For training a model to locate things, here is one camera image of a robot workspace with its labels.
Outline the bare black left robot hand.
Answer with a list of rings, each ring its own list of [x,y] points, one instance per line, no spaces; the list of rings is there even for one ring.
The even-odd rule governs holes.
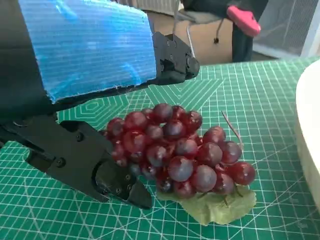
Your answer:
[[[112,144],[57,112],[89,100],[196,77],[191,48],[154,32],[143,11],[109,0],[0,3],[0,142],[29,149],[26,162],[99,202],[141,209],[152,197],[112,159]]]

